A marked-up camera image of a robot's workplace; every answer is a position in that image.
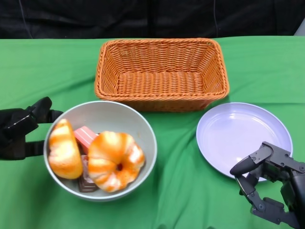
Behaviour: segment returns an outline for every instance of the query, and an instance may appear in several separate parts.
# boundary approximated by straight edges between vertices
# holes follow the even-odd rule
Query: green table
[[[93,91],[99,48],[106,40],[0,41],[0,109],[33,104],[44,96],[65,111],[97,100]],[[305,37],[218,39],[231,91],[224,102],[246,102],[275,114],[289,130],[294,158],[305,161]],[[0,162],[2,229],[277,229],[249,213],[233,179],[213,169],[195,138],[204,111],[144,113],[158,141],[158,158],[147,180],[114,202],[81,200],[60,188],[43,158]],[[29,134],[41,140],[49,124]],[[283,201],[280,183],[258,191]]]

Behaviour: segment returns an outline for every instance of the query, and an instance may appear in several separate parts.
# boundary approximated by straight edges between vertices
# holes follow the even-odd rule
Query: black curtain
[[[305,0],[20,0],[33,38],[293,35]],[[0,38],[29,38],[19,0],[0,1]]]

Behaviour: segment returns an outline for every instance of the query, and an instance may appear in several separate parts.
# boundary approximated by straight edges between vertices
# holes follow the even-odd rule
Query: bread
[[[61,119],[49,138],[48,157],[52,171],[65,179],[77,179],[82,174],[81,154],[73,134],[71,124]]]

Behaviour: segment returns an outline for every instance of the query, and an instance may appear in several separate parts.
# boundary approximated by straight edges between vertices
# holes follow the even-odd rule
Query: donut
[[[133,182],[145,156],[134,138],[126,133],[100,133],[88,149],[88,174],[106,192],[126,188]]]
[[[49,147],[49,165],[57,176],[65,179],[76,179],[81,176],[81,154],[68,120],[61,119],[55,125],[50,134]]]

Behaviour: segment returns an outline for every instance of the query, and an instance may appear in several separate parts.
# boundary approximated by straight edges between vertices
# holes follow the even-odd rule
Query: white plate
[[[259,149],[263,141],[291,152],[290,156],[293,153],[284,124],[269,111],[252,104],[227,103],[212,108],[200,119],[196,137],[205,159],[231,178],[231,168]]]

